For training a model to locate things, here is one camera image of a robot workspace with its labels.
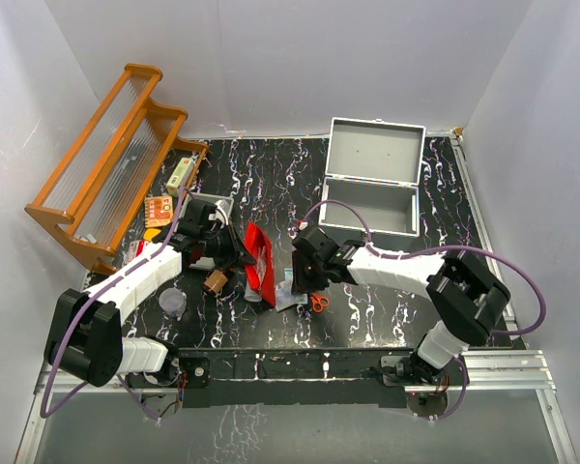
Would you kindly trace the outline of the red first aid pouch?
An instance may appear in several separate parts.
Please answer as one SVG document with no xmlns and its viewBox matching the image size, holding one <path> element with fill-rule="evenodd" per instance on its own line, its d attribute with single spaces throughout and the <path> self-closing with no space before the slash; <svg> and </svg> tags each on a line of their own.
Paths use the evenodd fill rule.
<svg viewBox="0 0 580 464">
<path fill-rule="evenodd" d="M 267 235 L 250 222 L 246 230 L 245 246 L 256 259 L 255 265 L 246 265 L 246 286 L 262 297 L 261 302 L 276 305 L 273 247 Z"/>
</svg>

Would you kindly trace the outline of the teal tape packet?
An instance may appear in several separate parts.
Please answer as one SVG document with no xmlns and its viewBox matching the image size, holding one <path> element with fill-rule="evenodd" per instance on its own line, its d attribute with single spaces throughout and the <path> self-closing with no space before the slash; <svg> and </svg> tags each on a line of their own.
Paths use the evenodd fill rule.
<svg viewBox="0 0 580 464">
<path fill-rule="evenodd" d="M 286 279 L 275 286 L 275 310 L 281 312 L 293 305 L 306 305 L 308 295 L 294 293 L 292 279 Z"/>
</svg>

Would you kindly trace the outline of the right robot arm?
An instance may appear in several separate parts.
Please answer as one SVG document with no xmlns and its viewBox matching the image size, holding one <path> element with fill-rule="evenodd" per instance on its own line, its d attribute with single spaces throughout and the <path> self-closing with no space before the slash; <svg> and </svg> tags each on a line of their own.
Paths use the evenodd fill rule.
<svg viewBox="0 0 580 464">
<path fill-rule="evenodd" d="M 359 241 L 339 245 L 314 226 L 301 230 L 292 246 L 295 293 L 317 293 L 332 283 L 380 285 L 432 302 L 440 320 L 410 356 L 383 369 L 395 380 L 438 381 L 453 358 L 488 341 L 510 300 L 505 285 L 468 250 L 389 259 Z"/>
</svg>

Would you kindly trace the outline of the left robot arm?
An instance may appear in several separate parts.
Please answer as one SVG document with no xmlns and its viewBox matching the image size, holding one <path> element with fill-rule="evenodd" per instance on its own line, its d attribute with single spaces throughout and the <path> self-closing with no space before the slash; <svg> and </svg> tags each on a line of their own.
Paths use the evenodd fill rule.
<svg viewBox="0 0 580 464">
<path fill-rule="evenodd" d="M 169 345 L 151 336 L 126 337 L 130 315 L 165 282 L 200 258 L 220 270 L 256 263 L 250 234 L 240 237 L 234 225 L 190 237 L 180 227 L 169 241 L 160 234 L 142 253 L 106 280 L 84 291 L 68 289 L 55 306 L 44 347 L 45 361 L 89 385 L 101 387 L 115 375 L 144 372 L 168 386 L 180 374 Z"/>
</svg>

